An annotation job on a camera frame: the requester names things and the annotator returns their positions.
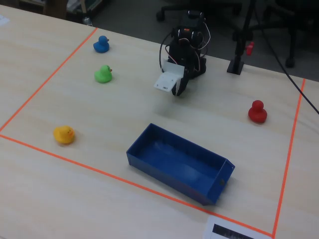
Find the black stand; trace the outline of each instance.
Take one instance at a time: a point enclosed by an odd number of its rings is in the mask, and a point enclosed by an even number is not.
[[[244,54],[246,49],[247,34],[249,31],[249,24],[253,12],[255,10],[256,0],[250,0],[248,12],[246,15],[245,23],[243,29],[238,34],[235,58],[230,61],[227,72],[240,75],[241,70],[243,69],[244,62],[241,61],[241,56]]]

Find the blue plastic tray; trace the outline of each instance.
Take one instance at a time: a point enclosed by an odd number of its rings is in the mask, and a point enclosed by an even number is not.
[[[155,124],[126,152],[129,164],[203,205],[215,204],[235,166]]]

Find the black cable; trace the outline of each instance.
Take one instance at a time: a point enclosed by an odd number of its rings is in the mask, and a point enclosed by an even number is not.
[[[167,34],[167,36],[164,38],[164,40],[162,41],[162,43],[160,44],[160,50],[159,50],[159,66],[162,72],[164,72],[164,70],[161,68],[161,48],[163,47],[163,44],[165,42],[165,40],[169,37],[169,35],[171,34],[171,31],[169,32],[169,34]]]
[[[256,16],[256,20],[258,22],[258,25],[260,26],[260,20],[257,16],[257,9],[255,6],[255,16]],[[275,50],[273,49],[273,47],[271,46],[268,37],[266,36],[264,30],[260,27],[261,33],[268,45],[268,47],[270,48],[270,50],[272,51],[274,57],[276,58],[276,60],[278,61],[281,69],[284,71],[284,73],[287,75],[287,77],[289,78],[289,80],[294,84],[294,86],[297,88],[297,90],[300,92],[300,94],[305,98],[305,100],[309,103],[309,105],[311,105],[311,107],[317,112],[317,114],[319,115],[319,111],[316,109],[316,107],[310,102],[310,100],[304,95],[304,93],[300,90],[300,88],[297,86],[297,84],[293,81],[293,79],[290,77],[290,75],[288,74],[288,72],[286,71],[286,69],[284,68],[284,66],[281,64],[278,55],[276,54]]]

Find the rubber duck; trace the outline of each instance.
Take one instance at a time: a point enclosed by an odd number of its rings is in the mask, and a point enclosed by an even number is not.
[[[75,132],[70,126],[65,125],[55,128],[53,136],[57,142],[68,144],[74,141]]]
[[[107,83],[111,81],[112,79],[111,72],[112,72],[112,69],[109,66],[104,65],[101,67],[99,71],[96,71],[94,73],[95,80],[99,83]]]
[[[99,53],[105,53],[110,49],[109,39],[106,36],[100,36],[99,41],[93,44],[94,49]]]
[[[264,103],[262,101],[254,101],[252,108],[248,111],[248,116],[255,123],[264,123],[267,118]]]

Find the yellow rubber duck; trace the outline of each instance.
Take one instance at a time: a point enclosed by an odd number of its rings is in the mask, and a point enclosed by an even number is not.
[[[55,128],[53,136],[59,143],[68,144],[74,141],[75,132],[70,126],[65,125]]]

